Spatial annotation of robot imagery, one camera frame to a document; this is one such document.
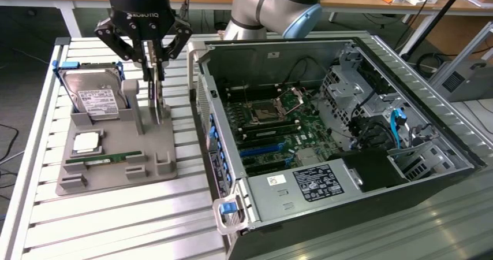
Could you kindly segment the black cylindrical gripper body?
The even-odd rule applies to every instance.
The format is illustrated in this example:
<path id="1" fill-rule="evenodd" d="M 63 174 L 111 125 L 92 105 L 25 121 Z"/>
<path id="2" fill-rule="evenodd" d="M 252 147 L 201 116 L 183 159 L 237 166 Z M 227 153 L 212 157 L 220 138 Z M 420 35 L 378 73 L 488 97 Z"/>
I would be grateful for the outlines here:
<path id="1" fill-rule="evenodd" d="M 113 25 L 132 40 L 163 40 L 175 23 L 169 0 L 109 0 Z"/>

